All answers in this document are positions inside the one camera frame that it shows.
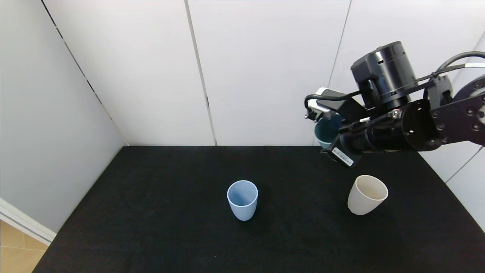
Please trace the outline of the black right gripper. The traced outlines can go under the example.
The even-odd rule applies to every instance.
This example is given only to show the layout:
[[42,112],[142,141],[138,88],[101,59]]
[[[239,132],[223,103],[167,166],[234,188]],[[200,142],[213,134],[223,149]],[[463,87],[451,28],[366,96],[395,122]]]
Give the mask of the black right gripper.
[[329,144],[324,144],[321,153],[328,154],[346,168],[353,168],[362,158],[367,147],[367,137],[357,133],[333,133]]

